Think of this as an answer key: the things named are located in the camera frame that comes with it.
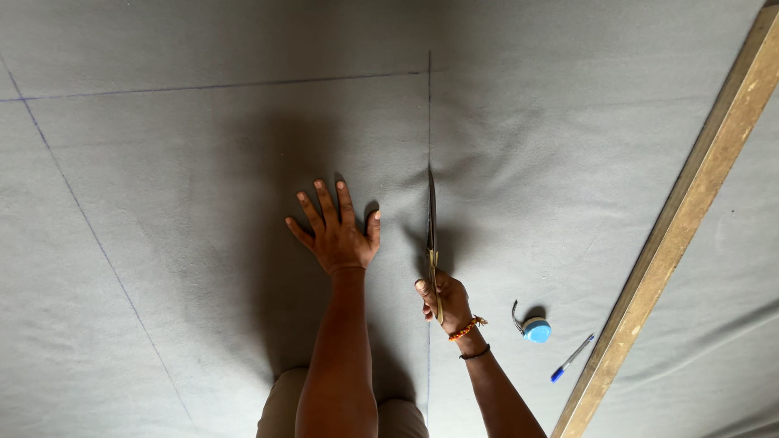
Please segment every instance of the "orange braided bracelet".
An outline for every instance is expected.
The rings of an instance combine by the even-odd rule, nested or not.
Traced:
[[[481,326],[485,325],[487,323],[487,320],[480,316],[474,315],[474,318],[468,323],[468,325],[465,326],[464,329],[458,331],[457,333],[453,334],[452,336],[449,336],[450,341],[455,341],[456,339],[460,339],[461,337],[465,336],[469,331],[471,331],[472,328],[476,327],[476,324],[479,324]]]

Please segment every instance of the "beige shorts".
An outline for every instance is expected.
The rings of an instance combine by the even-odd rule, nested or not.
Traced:
[[[298,400],[308,374],[306,368],[291,369],[279,377],[257,423],[257,438],[294,438]],[[419,409],[405,400],[389,400],[379,406],[379,438],[428,438]]]

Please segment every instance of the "gold scissors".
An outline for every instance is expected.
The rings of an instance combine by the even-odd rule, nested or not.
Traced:
[[[435,301],[437,309],[434,312],[435,318],[439,324],[443,324],[443,304],[438,293],[438,286],[435,284],[435,268],[438,266],[438,241],[435,236],[435,183],[433,182],[433,171],[428,166],[428,177],[430,178],[430,211],[428,216],[428,284],[435,292]]]

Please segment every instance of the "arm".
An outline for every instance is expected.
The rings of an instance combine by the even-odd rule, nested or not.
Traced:
[[[443,301],[444,316],[441,327],[451,335],[462,330],[473,317],[468,305],[468,295],[462,283],[441,270],[435,272],[435,282]],[[432,308],[436,307],[434,293],[429,290],[427,281],[418,280],[414,286],[425,300],[422,306],[425,319],[433,321]],[[487,350],[487,342],[477,327],[455,342],[464,358],[480,355]],[[465,364],[471,376],[476,402],[479,403],[488,436],[491,438],[546,437],[544,430],[538,425],[533,413],[516,392],[491,351],[476,359],[467,360]]]
[[[365,270],[379,249],[380,213],[371,213],[368,232],[354,224],[354,208],[343,182],[337,183],[340,216],[321,180],[314,181],[320,217],[304,192],[298,193],[315,235],[291,217],[287,226],[330,275],[333,295],[314,344],[311,366],[298,404],[295,436],[376,436],[378,416],[371,382],[371,351],[365,324]]]

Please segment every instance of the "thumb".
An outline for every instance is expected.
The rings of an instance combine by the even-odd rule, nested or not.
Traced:
[[[427,303],[431,309],[438,308],[438,303],[435,299],[435,292],[433,292],[431,288],[428,287],[428,282],[426,280],[417,280],[417,282],[414,283],[414,287],[417,289],[417,292],[419,292],[419,296],[425,300],[425,303]]]
[[[379,248],[379,235],[381,235],[382,230],[382,222],[380,221],[381,218],[382,211],[376,210],[368,216],[368,223],[365,226],[365,235],[368,236],[371,249],[374,250]]]

